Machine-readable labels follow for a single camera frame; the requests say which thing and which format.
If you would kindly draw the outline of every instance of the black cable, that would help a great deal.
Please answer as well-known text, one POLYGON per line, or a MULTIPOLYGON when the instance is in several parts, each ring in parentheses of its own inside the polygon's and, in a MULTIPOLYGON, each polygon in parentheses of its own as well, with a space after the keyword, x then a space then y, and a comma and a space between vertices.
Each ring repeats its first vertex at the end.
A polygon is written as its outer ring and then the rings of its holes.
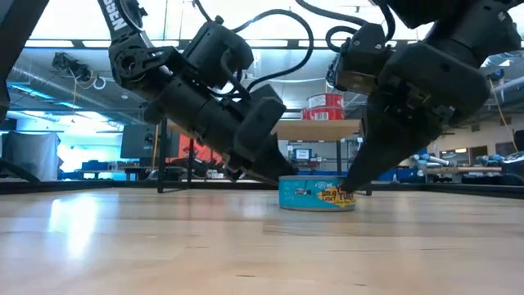
POLYGON ((211 20, 210 15, 207 14, 206 10, 202 6, 202 3, 200 3, 200 0, 193 0, 193 3, 198 7, 198 10, 205 17, 207 21, 213 21, 211 20))
MULTIPOLYGON (((57 74, 52 75, 50 78, 48 78, 48 79, 46 79, 45 81, 43 81, 43 82, 39 85, 39 87, 44 86, 45 84, 47 84, 47 82, 51 81, 51 80, 52 80, 53 78, 55 78, 56 76, 57 76, 57 74)), ((35 89, 31 90, 30 92, 28 92, 28 93, 22 95, 21 98, 18 98, 18 99, 16 99, 14 102, 11 102, 11 104, 16 104, 17 102, 21 101, 21 100, 24 99, 24 98, 27 98, 29 95, 33 94, 33 93, 36 92, 36 91, 37 91, 37 90, 35 90, 35 89)))
POLYGON ((274 79, 274 78, 277 78, 277 77, 280 77, 280 76, 284 76, 284 75, 287 75, 287 74, 290 74, 290 73, 292 73, 294 71, 299 70, 302 66, 304 66, 309 61, 309 59, 311 58, 311 55, 313 54, 313 49, 314 49, 313 30, 311 29, 311 27, 309 26, 307 21, 305 21, 302 17, 300 17, 299 15, 297 15, 296 13, 291 12, 291 11, 287 11, 287 10, 283 10, 283 9, 272 9, 272 10, 269 10, 269 11, 266 11, 266 12, 262 12, 258 16, 255 16, 252 20, 247 21, 245 24, 243 24, 243 25, 241 25, 241 26, 239 26, 239 27, 237 27, 235 29, 232 29, 232 32, 238 33, 241 30, 247 28, 252 23, 254 23, 254 22, 258 21, 258 20, 261 20, 261 19, 265 18, 266 16, 273 16, 273 15, 289 16, 292 19, 298 21, 304 27, 304 29, 306 30, 306 32, 308 34, 308 40, 309 40, 308 51, 305 54, 304 59, 301 62, 299 62, 298 65, 293 66, 291 69, 282 70, 282 71, 279 71, 277 73, 266 75, 264 77, 258 78, 255 81, 251 82, 249 84, 249 86, 247 86, 247 91, 248 92, 251 91, 253 89, 253 87, 255 87, 258 83, 264 82, 264 81, 269 80, 269 79, 274 79))
POLYGON ((242 86, 240 81, 235 77, 235 75, 231 72, 231 70, 228 67, 229 59, 231 58, 231 52, 227 50, 224 52, 222 57, 220 58, 220 68, 224 71, 226 76, 228 77, 229 82, 233 85, 233 92, 234 90, 237 90, 239 94, 241 95, 241 98, 250 99, 251 95, 249 94, 249 91, 242 86))
MULTIPOLYGON (((242 82, 242 69, 237 70, 237 80, 238 82, 242 82)), ((209 89, 209 91, 213 96, 217 98, 236 98, 235 96, 239 97, 239 93, 237 93, 237 89, 234 87, 233 89, 229 90, 228 93, 217 93, 213 89, 209 89)))
POLYGON ((357 29, 355 28, 350 28, 348 26, 345 26, 345 25, 338 25, 338 26, 335 26, 335 27, 332 27, 331 29, 329 29, 329 31, 326 33, 326 43, 329 47, 329 49, 333 50, 334 52, 340 52, 341 51, 341 48, 338 47, 337 45, 333 44, 331 38, 333 37, 334 34, 336 33, 340 33, 340 32, 344 32, 344 33, 348 33, 348 34, 355 34, 357 32, 357 29))
POLYGON ((318 8, 318 7, 315 7, 311 4, 308 4, 306 1, 304 0, 296 0, 296 3, 298 3, 298 5, 302 6, 305 10, 309 11, 309 12, 312 12, 316 15, 319 15, 319 16, 324 16, 324 17, 327 17, 327 18, 331 18, 333 20, 343 20, 343 21, 348 21, 350 23, 353 23, 353 24, 356 24, 356 25, 365 25, 367 24, 368 22, 366 20, 363 20, 359 17, 356 17, 356 16, 348 16, 348 15, 345 15, 345 14, 341 14, 341 13, 337 13, 337 12, 333 12, 333 11, 327 11, 327 10, 324 10, 322 8, 318 8))
POLYGON ((395 18, 393 17, 393 14, 391 13, 390 8, 387 6, 387 0, 373 0, 375 4, 377 4, 380 7, 380 10, 382 11, 382 14, 384 15, 384 19, 387 23, 387 35, 386 35, 386 41, 389 41, 393 39, 393 35, 395 34, 396 30, 396 24, 395 24, 395 18))

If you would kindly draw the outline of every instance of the tuna can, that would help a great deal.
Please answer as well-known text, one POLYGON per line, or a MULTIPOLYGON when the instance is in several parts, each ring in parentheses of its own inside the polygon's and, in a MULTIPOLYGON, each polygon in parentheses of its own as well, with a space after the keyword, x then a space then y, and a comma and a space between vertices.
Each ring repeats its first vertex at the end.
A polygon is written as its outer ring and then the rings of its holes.
POLYGON ((344 96, 338 93, 321 93, 306 100, 303 120, 344 120, 344 96))
POLYGON ((278 200, 282 209, 298 211, 353 211, 353 193, 341 191, 342 177, 282 176, 278 200))

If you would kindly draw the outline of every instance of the blue can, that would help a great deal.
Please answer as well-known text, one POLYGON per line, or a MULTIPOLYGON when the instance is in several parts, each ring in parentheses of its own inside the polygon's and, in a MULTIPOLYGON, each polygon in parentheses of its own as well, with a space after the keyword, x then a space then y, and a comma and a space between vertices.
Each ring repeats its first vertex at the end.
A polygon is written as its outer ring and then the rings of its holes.
POLYGON ((280 207, 298 211, 353 211, 353 193, 341 191, 341 177, 282 176, 279 179, 280 207))

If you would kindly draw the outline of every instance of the monitor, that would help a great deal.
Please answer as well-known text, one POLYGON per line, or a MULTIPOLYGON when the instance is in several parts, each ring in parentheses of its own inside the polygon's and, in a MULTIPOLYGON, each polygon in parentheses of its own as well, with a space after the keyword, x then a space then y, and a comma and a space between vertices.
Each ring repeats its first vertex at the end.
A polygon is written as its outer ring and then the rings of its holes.
POLYGON ((310 148, 297 148, 295 149, 295 159, 297 160, 309 160, 311 158, 310 148))
MULTIPOLYGON (((122 136, 122 159, 153 158, 155 147, 156 125, 126 125, 122 136)), ((178 157, 180 134, 177 131, 167 130, 168 145, 166 157, 178 157)), ((160 140, 156 147, 156 156, 160 155, 160 140)))

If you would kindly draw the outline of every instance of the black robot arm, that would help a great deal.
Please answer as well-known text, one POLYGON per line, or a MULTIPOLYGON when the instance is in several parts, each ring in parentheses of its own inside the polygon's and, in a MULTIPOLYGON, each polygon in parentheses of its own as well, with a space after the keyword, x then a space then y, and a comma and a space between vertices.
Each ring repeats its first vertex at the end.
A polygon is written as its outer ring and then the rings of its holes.
POLYGON ((223 155, 232 180, 247 173, 276 184, 279 176, 296 173, 272 134, 286 107, 269 85, 249 93, 233 76, 247 70, 254 58, 246 41, 223 27, 220 18, 207 21, 180 53, 151 45, 142 31, 146 12, 136 0, 98 2, 111 32, 115 81, 149 102, 148 122, 167 116, 223 155), (211 89, 222 89, 228 81, 237 91, 217 98, 211 89))
POLYGON ((352 192, 438 138, 477 112, 491 95, 479 71, 490 55, 521 47, 521 37, 508 10, 522 0, 373 0, 388 23, 326 17, 360 25, 337 26, 333 32, 353 34, 340 48, 327 77, 341 91, 368 95, 364 144, 342 187, 352 192), (389 7, 410 29, 433 22, 420 42, 393 50, 386 45, 395 28, 389 7))

